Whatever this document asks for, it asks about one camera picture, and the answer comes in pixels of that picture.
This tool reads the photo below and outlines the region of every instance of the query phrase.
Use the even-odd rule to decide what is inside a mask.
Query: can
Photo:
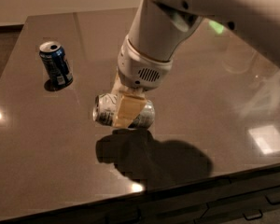
[[[105,125],[112,126],[113,117],[116,111],[117,95],[105,93],[95,98],[93,108],[93,120]],[[151,101],[142,109],[136,119],[133,120],[129,128],[148,129],[155,120],[155,109]]]
[[[46,67],[53,86],[62,88],[73,82],[65,51],[57,41],[48,41],[39,46],[39,56]]]

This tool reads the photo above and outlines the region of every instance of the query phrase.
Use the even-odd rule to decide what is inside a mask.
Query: table
[[[208,20],[147,94],[157,112],[148,132],[92,120],[135,12],[27,19],[0,79],[0,220],[280,163],[280,71]],[[38,47],[48,40],[74,75],[60,91],[45,89]]]

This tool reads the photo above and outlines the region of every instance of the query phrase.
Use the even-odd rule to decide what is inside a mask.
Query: can top
[[[42,52],[50,53],[56,51],[61,47],[58,41],[47,41],[39,46],[39,50]]]

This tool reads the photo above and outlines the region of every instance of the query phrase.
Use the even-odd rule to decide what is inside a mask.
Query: vent slot
[[[157,79],[160,78],[159,72],[148,69],[148,68],[144,68],[142,70],[139,70],[138,75],[143,80],[146,80],[146,81],[149,81],[149,82],[154,82],[154,81],[156,81]]]

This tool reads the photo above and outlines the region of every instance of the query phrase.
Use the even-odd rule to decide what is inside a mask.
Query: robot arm
[[[202,17],[225,25],[280,67],[280,0],[143,0],[118,57],[112,126],[133,123],[147,104],[144,91],[160,86],[176,47]],[[98,120],[99,104],[94,110]]]

